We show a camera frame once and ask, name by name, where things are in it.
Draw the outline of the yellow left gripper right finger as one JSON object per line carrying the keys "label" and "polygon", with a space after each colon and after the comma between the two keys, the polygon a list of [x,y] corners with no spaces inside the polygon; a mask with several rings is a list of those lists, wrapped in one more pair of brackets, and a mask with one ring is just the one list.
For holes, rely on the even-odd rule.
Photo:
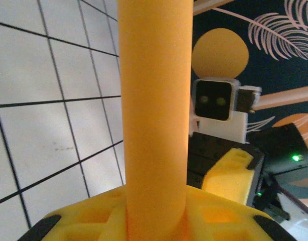
{"label": "yellow left gripper right finger", "polygon": [[295,240],[266,213],[187,186],[186,240]]}

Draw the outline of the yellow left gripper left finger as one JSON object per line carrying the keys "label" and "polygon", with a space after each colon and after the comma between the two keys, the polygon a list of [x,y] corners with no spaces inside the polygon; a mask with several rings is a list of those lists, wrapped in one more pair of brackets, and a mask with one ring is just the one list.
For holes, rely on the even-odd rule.
{"label": "yellow left gripper left finger", "polygon": [[128,240],[125,187],[52,211],[19,240]]}

